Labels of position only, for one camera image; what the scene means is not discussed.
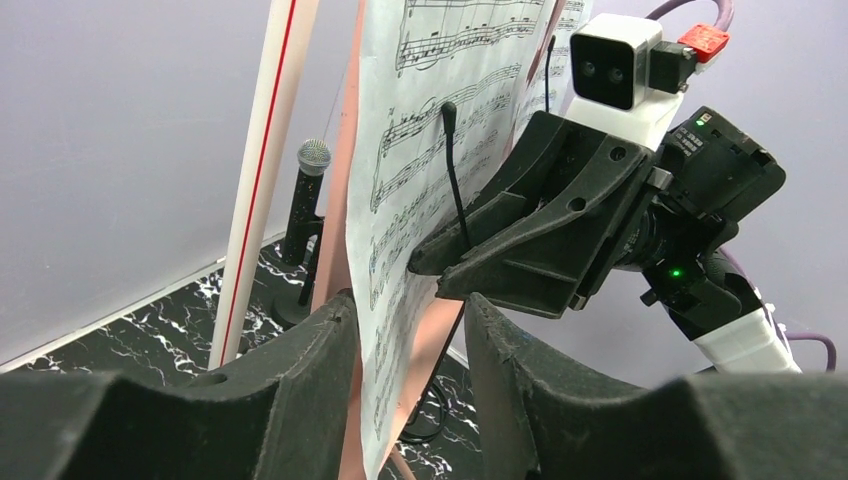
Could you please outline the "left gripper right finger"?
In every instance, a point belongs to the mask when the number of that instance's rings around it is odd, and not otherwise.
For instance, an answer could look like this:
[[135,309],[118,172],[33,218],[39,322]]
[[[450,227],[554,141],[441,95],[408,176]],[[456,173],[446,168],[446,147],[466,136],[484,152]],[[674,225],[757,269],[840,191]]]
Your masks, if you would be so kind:
[[843,479],[847,379],[695,374],[643,389],[517,327],[480,294],[465,338],[487,479]]

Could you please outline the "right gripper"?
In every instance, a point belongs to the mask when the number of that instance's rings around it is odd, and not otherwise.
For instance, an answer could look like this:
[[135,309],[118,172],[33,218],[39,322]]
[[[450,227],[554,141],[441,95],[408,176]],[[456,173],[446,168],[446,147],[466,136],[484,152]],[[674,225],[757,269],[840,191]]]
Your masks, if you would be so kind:
[[436,295],[558,319],[583,310],[662,186],[660,153],[537,112],[506,161],[455,219],[429,234],[410,272]]

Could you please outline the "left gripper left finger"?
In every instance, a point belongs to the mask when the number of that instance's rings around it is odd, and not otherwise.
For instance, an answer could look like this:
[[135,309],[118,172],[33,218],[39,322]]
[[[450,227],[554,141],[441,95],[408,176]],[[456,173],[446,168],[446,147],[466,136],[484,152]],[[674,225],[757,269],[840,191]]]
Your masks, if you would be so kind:
[[179,387],[117,372],[1,378],[5,479],[334,479],[356,307],[340,291],[291,331]]

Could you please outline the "pink music stand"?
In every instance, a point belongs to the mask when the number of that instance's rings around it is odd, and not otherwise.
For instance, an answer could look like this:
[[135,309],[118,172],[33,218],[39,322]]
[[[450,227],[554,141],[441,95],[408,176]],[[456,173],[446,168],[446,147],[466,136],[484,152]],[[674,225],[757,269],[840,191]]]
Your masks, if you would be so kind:
[[[361,1],[357,5],[357,17],[355,20],[352,39],[351,58],[345,82],[342,122],[339,129],[336,159],[333,168],[326,224],[321,246],[321,257],[318,265],[318,284],[316,292],[316,298],[318,301],[323,301],[345,288],[351,288],[353,291],[346,251],[347,197],[350,168],[357,135],[359,53],[363,34],[365,7],[368,2],[370,1]],[[513,134],[511,140],[509,140],[506,145],[503,158],[498,167],[507,156],[516,139],[517,138],[515,138]],[[397,403],[395,423],[392,431],[392,442],[383,461],[382,468],[407,418],[414,410],[416,403],[435,368],[437,360],[448,343],[448,335],[457,318],[459,310],[460,305],[458,302],[438,300],[434,296],[431,304],[423,313],[413,340],[406,382]],[[361,382],[362,359],[360,345],[359,360],[354,370],[352,397],[350,401],[349,416],[347,420],[340,466],[340,477],[343,479],[369,479],[365,476],[363,470],[362,449],[359,433]]]

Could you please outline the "sheet music page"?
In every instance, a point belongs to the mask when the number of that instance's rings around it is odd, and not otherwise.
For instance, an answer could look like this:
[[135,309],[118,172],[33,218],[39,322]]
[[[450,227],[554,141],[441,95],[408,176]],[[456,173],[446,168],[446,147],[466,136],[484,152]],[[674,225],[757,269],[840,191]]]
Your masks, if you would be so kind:
[[570,37],[590,16],[593,1],[543,1],[526,48],[517,87],[513,134],[518,138],[536,111],[560,113],[571,82]]
[[417,326],[435,281],[414,247],[501,162],[551,1],[370,1],[359,53],[346,251],[362,359],[364,474],[390,449]]

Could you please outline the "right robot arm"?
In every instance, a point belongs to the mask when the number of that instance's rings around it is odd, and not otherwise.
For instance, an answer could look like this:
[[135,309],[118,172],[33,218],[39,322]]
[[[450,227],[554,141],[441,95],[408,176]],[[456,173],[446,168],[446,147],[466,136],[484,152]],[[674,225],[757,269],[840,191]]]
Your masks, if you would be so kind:
[[642,303],[662,305],[716,370],[794,372],[756,289],[722,249],[785,179],[708,107],[655,148],[540,111],[407,268],[435,277],[440,298],[476,293],[551,319],[583,309],[611,271],[635,271],[649,286]]

